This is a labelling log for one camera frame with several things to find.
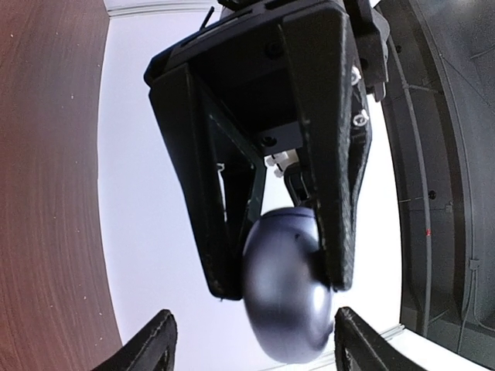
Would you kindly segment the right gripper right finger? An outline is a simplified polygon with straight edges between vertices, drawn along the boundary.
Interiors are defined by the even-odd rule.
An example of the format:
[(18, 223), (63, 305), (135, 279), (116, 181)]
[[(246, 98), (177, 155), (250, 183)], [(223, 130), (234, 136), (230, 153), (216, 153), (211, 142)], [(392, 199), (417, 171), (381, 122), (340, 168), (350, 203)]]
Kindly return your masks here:
[(339, 308), (334, 325), (337, 370), (424, 370), (390, 345), (352, 308)]

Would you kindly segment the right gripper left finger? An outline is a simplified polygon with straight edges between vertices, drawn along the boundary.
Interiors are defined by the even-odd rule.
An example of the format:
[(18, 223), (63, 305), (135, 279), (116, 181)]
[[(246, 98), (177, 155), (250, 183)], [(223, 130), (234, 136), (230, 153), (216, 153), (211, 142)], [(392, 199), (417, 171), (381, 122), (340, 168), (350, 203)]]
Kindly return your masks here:
[(177, 324), (168, 309), (159, 311), (114, 355), (94, 370), (173, 371)]

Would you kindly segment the lavender earbud charging case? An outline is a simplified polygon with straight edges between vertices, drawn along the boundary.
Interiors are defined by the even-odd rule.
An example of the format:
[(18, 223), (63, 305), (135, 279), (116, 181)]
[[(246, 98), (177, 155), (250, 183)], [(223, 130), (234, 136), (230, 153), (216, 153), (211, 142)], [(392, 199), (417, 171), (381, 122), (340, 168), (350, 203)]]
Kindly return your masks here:
[(275, 209), (252, 226), (242, 291), (251, 328), (270, 358), (302, 364), (323, 352), (333, 331), (333, 292), (311, 209)]

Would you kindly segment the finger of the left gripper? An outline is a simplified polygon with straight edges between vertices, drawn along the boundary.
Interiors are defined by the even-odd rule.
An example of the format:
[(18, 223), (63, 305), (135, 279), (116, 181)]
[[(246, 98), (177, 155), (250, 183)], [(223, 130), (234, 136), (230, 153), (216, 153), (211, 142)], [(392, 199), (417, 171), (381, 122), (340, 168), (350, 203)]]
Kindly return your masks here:
[(154, 80), (149, 98), (210, 293), (239, 301), (243, 248), (255, 221), (255, 147), (187, 63)]

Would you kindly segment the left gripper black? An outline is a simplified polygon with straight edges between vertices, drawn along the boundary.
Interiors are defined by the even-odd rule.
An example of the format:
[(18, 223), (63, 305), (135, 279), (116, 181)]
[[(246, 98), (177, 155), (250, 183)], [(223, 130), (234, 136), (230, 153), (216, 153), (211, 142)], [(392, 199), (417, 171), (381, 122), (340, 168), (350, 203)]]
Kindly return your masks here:
[[(384, 96), (388, 34), (387, 20), (366, 1), (239, 2), (236, 11), (154, 56), (144, 75), (177, 170), (241, 162), (224, 139), (207, 141), (193, 102), (199, 88), (263, 155), (304, 144), (319, 245), (337, 291), (353, 282), (353, 89)], [(353, 65), (359, 78), (352, 86)]]

